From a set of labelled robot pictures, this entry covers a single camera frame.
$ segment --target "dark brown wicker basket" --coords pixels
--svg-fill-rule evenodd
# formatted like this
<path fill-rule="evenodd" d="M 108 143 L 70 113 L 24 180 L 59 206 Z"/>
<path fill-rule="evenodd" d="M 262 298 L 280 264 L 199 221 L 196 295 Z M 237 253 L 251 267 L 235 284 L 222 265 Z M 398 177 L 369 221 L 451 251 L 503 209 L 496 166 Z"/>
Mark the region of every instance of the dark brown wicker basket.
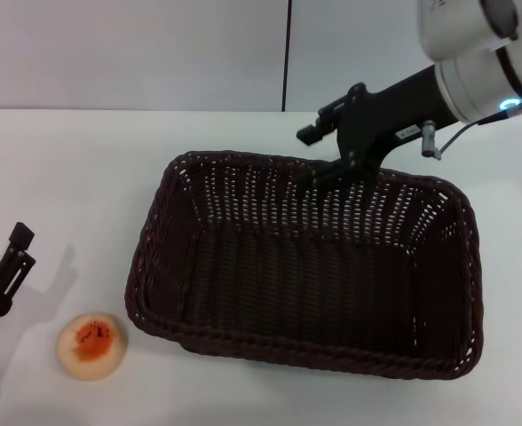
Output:
<path fill-rule="evenodd" d="M 471 206 L 435 177 L 317 193 L 321 162 L 188 153 L 164 173 L 125 302 L 201 354 L 393 378 L 455 379 L 482 352 Z"/>

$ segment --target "white tabletop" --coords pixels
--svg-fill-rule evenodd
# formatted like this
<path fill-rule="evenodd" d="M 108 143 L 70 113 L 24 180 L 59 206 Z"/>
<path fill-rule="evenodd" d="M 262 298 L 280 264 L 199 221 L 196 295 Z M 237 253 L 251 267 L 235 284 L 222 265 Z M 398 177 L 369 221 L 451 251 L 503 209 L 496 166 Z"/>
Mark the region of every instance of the white tabletop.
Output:
<path fill-rule="evenodd" d="M 478 218 L 485 348 L 453 382 L 393 381 L 194 355 L 127 319 L 123 291 L 162 171 L 189 150 L 334 159 L 333 139 L 306 148 L 315 114 L 0 111 L 0 255 L 17 221 L 37 264 L 0 319 L 0 426 L 405 426 L 522 424 L 522 117 L 474 128 L 442 162 L 419 143 L 386 167 L 458 185 Z M 439 143 L 456 128 L 443 130 Z M 110 312 L 130 347 L 99 382 L 68 377 L 58 332 Z"/>

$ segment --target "blue indicator light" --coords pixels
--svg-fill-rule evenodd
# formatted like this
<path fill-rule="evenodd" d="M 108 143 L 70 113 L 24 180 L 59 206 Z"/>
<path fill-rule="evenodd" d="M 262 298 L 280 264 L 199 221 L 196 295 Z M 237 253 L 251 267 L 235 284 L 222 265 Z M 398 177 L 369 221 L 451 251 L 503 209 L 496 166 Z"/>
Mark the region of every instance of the blue indicator light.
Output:
<path fill-rule="evenodd" d="M 521 100 L 519 99 L 506 99 L 500 104 L 500 109 L 503 111 L 509 107 L 516 107 L 519 104 L 521 104 Z"/>

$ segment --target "white wall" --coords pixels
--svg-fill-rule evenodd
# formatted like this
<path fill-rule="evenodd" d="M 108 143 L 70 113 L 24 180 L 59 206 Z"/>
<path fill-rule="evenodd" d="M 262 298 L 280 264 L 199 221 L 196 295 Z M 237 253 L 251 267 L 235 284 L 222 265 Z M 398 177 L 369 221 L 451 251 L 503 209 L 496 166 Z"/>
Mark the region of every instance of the white wall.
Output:
<path fill-rule="evenodd" d="M 286 0 L 0 0 L 0 107 L 281 110 Z"/>
<path fill-rule="evenodd" d="M 416 0 L 293 2 L 288 111 L 315 111 L 355 83 L 380 91 L 428 67 Z"/>

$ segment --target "red sauce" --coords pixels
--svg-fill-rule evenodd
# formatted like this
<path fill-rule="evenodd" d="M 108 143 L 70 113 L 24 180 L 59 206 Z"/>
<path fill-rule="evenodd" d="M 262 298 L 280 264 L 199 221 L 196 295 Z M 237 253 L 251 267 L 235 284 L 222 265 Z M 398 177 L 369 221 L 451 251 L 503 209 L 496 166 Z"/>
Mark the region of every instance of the red sauce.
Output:
<path fill-rule="evenodd" d="M 77 358 L 80 361 L 94 361 L 105 356 L 114 338 L 113 329 L 106 322 L 88 322 L 75 335 Z"/>

